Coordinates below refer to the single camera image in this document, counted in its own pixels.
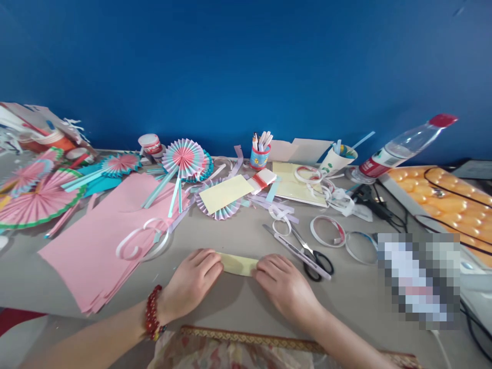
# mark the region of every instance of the bottle label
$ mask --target bottle label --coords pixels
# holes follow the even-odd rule
[[[396,157],[382,148],[361,164],[359,170],[368,177],[377,178],[391,168],[402,164],[404,161],[406,159]]]

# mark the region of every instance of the gray tabletop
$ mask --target gray tabletop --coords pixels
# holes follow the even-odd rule
[[[6,163],[5,157],[1,157],[0,162],[2,172],[13,166]],[[344,188],[352,186],[344,178],[336,179],[335,183]],[[402,215],[401,209],[389,196],[385,199],[390,209]],[[294,201],[288,204],[295,207],[295,216],[300,220],[297,226],[299,233],[314,250],[325,253],[335,267],[331,281],[310,281],[321,303],[376,348],[411,353],[425,367],[445,368],[434,337],[427,331],[419,330],[417,324],[403,321],[398,315],[378,278],[377,267],[358,263],[345,249],[330,249],[320,245],[311,234],[310,222],[318,215],[328,215],[339,221],[347,231],[393,233],[395,230],[377,217],[373,222],[366,222],[355,216],[346,218],[333,209],[323,211],[319,207]],[[79,210],[64,229],[84,213],[84,208]],[[262,228],[263,223],[272,223],[268,211],[263,208],[242,207],[232,218],[214,221],[193,207],[172,234],[167,251],[157,259],[141,264],[100,313],[89,319],[106,318],[144,300],[156,284],[165,285],[180,262],[197,248],[211,247],[224,253],[255,259],[278,253],[292,260],[302,270],[302,264]],[[32,229],[5,233],[10,240],[0,252],[0,306],[87,318],[80,312],[57,272],[37,254],[49,242],[43,239],[43,235],[53,225],[52,221]],[[423,232],[412,219],[409,221],[409,231]],[[323,232],[324,237],[334,238],[336,235],[331,227]],[[364,247],[355,239],[353,245]],[[195,311],[172,325],[177,327],[182,324],[308,338],[276,312],[255,280],[227,273],[220,276]],[[487,367],[487,362],[465,329],[441,331],[441,339],[454,367]]]

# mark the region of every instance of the pink paper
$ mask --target pink paper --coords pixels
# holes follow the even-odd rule
[[[149,174],[131,174],[90,213],[39,251],[60,274],[81,311],[97,312],[131,275],[139,259],[152,248],[154,232],[148,230],[136,235],[125,249],[128,252],[135,245],[142,248],[134,260],[118,259],[115,254],[118,244],[130,232],[142,227],[148,219],[162,217],[168,212],[173,183],[164,187],[149,209],[140,206],[156,184]],[[176,204],[173,217],[159,228],[165,231],[178,215]]]

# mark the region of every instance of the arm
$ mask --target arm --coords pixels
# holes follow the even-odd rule
[[[267,255],[256,268],[253,277],[279,312],[312,336],[344,368],[397,368],[330,314],[316,299],[308,281],[287,258]]]
[[[194,310],[207,295],[223,268],[220,255],[212,249],[196,250],[189,255],[158,297],[157,319],[161,325]],[[84,328],[40,356],[30,359],[21,369],[110,367],[145,338],[146,306],[147,301],[142,301],[109,319]]]

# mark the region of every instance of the yellow paper card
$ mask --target yellow paper card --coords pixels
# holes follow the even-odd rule
[[[297,170],[298,167],[301,167],[301,165],[278,161],[273,162],[272,171],[278,177],[282,178],[282,182],[277,189],[276,196],[326,208],[327,206],[324,198],[320,196],[314,197],[307,188],[306,184],[298,181],[294,176],[294,171]],[[305,173],[300,172],[299,174],[305,176],[306,179],[309,178]],[[313,185],[313,188],[316,191],[322,192],[321,185],[319,183]]]
[[[256,269],[258,260],[235,256],[229,254],[218,253],[221,257],[221,262],[224,264],[224,271],[227,273],[251,277],[251,270]]]
[[[200,197],[209,213],[215,213],[253,190],[242,175],[237,175],[200,192]]]

